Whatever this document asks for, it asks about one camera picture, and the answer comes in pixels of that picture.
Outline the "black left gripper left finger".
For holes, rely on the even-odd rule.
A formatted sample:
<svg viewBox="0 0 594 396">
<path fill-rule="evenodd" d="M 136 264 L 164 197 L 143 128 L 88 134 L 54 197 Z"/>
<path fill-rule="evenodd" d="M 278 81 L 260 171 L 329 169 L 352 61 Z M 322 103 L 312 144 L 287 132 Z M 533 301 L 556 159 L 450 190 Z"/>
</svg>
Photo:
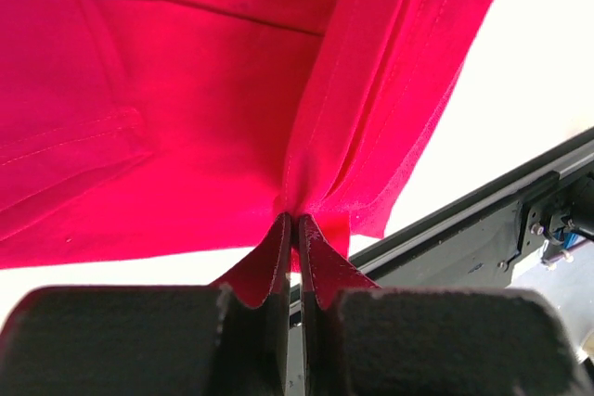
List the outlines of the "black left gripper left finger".
<svg viewBox="0 0 594 396">
<path fill-rule="evenodd" d="M 5 395 L 280 395 L 292 220 L 208 286 L 41 287 L 1 332 Z"/>
</svg>

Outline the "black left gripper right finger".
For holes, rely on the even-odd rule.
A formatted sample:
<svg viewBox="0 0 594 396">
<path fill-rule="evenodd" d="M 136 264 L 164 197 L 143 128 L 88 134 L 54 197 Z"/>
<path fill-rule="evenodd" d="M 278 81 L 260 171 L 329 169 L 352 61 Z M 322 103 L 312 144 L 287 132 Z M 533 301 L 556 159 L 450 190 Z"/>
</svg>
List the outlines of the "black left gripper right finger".
<svg viewBox="0 0 594 396">
<path fill-rule="evenodd" d="M 560 317 L 529 289 L 379 287 L 297 223 L 309 395 L 589 395 Z"/>
</svg>

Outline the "magenta t shirt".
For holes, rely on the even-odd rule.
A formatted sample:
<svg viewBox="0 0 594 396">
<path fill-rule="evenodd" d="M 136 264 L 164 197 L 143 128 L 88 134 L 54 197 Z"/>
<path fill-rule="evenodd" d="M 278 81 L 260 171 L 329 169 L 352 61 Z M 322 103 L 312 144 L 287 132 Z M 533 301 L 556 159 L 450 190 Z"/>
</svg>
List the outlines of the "magenta t shirt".
<svg viewBox="0 0 594 396">
<path fill-rule="evenodd" d="M 1 265 L 382 237 L 493 0 L 1 0 Z"/>
</svg>

